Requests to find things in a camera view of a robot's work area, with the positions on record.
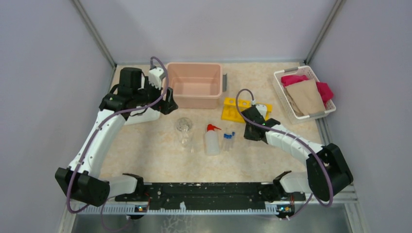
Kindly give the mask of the blue capped tube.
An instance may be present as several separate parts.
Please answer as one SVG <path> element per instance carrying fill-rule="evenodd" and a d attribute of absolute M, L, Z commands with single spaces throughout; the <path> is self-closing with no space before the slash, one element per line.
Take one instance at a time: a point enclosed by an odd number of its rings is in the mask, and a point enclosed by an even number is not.
<path fill-rule="evenodd" d="M 228 142 L 228 135 L 226 133 L 223 134 L 223 151 L 227 151 L 227 142 Z"/>
<path fill-rule="evenodd" d="M 229 151 L 231 148 L 230 148 L 230 143 L 231 143 L 231 134 L 230 135 L 228 135 L 228 142 L 227 142 L 227 150 Z"/>
<path fill-rule="evenodd" d="M 231 134 L 231 143 L 230 143 L 230 148 L 231 149 L 233 149 L 234 148 L 234 141 L 235 141 L 235 135 L 236 135 L 236 133 L 235 132 L 232 132 L 232 134 Z"/>

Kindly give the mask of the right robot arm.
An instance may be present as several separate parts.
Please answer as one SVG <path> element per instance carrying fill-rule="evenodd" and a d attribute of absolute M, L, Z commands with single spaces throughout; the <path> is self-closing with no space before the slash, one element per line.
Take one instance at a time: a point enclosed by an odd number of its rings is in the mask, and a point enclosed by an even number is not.
<path fill-rule="evenodd" d="M 336 144 L 322 145 L 306 140 L 273 118 L 265 120 L 255 105 L 241 114 L 246 122 L 245 139 L 279 148 L 306 168 L 305 172 L 285 171 L 274 179 L 274 195 L 279 200 L 299 192 L 312 193 L 317 199 L 329 202 L 353 182 L 349 166 Z"/>

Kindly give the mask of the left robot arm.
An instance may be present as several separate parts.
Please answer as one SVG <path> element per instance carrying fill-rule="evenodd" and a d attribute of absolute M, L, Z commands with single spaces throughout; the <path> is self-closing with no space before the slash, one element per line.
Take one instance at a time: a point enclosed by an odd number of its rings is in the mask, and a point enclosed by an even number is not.
<path fill-rule="evenodd" d="M 104 96 L 86 142 L 67 168 L 58 168 L 55 178 L 67 197 L 99 207 L 110 197 L 127 194 L 132 200 L 144 198 L 143 178 L 124 173 L 101 180 L 103 161 L 116 135 L 131 120 L 150 121 L 149 114 L 167 115 L 178 109 L 169 87 L 165 68 L 153 67 L 145 75 L 139 68 L 125 67 L 119 83 Z"/>

